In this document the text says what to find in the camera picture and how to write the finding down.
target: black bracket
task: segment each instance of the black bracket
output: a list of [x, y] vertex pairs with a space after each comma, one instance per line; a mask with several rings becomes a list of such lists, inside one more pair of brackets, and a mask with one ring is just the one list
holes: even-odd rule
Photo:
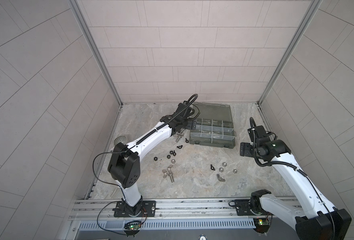
[[[237, 216], [255, 216], [250, 209], [250, 200], [249, 199], [235, 199], [234, 207], [236, 208]], [[267, 212], [262, 210], [261, 215], [267, 215]]]
[[[148, 217], [155, 216], [155, 201], [142, 201], [141, 209], [142, 208], [145, 208]], [[117, 209], [117, 211], [114, 211], [114, 217], [142, 217], [141, 211], [138, 216], [131, 216], [128, 211], [126, 211], [125, 202], [123, 201], [117, 202], [115, 209]]]
[[242, 157], [253, 157], [252, 146], [250, 143], [241, 142], [240, 144], [240, 156]]

